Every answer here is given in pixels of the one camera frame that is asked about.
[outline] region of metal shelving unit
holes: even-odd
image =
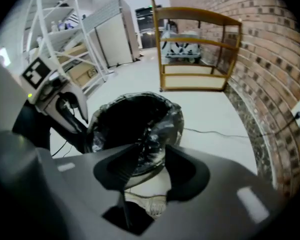
[[[72,7],[61,6],[70,1]],[[52,21],[56,24],[58,21],[64,22],[73,13],[78,16],[79,21],[79,24],[75,28],[58,32],[48,31]],[[66,76],[63,67],[68,63],[72,63],[74,60],[94,66],[97,72],[96,76],[81,87],[85,93],[96,83],[107,81],[107,76],[103,73],[101,66],[98,64],[93,47],[84,28],[82,17],[79,12],[78,0],[30,0],[24,31],[22,46],[25,45],[25,51],[29,52],[31,49],[38,47],[37,38],[42,37],[42,42],[38,48],[38,55],[50,57],[57,65],[57,69],[61,75]],[[85,44],[87,51],[77,56],[71,56],[64,53],[65,46],[79,33],[82,34],[82,41]],[[64,56],[69,59],[60,63],[58,56]]]

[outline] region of plastic bag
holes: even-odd
[[[184,129],[181,107],[153,92],[125,94],[100,107],[87,130],[90,152],[138,144],[132,176],[164,163],[165,145],[179,145]]]

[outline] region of wooden shelf frame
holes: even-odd
[[[240,42],[242,38],[242,23],[233,18],[224,16],[219,13],[215,13],[208,10],[198,9],[198,8],[188,8],[188,7],[157,7],[155,0],[151,0],[152,11],[153,11],[153,22],[155,30],[155,43],[158,52],[158,65],[159,65],[159,75],[160,75],[160,88],[165,90],[208,90],[208,91],[223,91],[227,85],[228,79],[231,77],[233,69],[237,62],[238,51],[240,48]],[[172,37],[172,38],[161,38],[159,32],[159,20],[162,19],[182,19],[182,20],[194,20],[199,22],[206,22],[210,24],[215,24],[222,26],[222,38],[221,42],[216,42],[213,40],[207,40],[203,38],[192,38],[192,37]],[[226,35],[226,26],[238,26],[238,35],[236,39],[235,46],[224,43]],[[180,43],[192,43],[192,44],[206,44],[220,47],[219,54],[215,65],[198,65],[198,64],[162,64],[161,58],[161,48],[160,42],[180,42]],[[215,69],[218,69],[218,65],[221,61],[223,49],[229,49],[233,51],[233,55],[230,61],[229,69],[227,74],[218,75],[214,74]],[[185,66],[185,67],[203,67],[211,68],[210,74],[207,73],[166,73],[166,67],[173,66]],[[191,78],[196,77],[198,79],[214,79],[218,81],[219,87],[213,86],[167,86],[167,78],[177,78],[186,77]]]

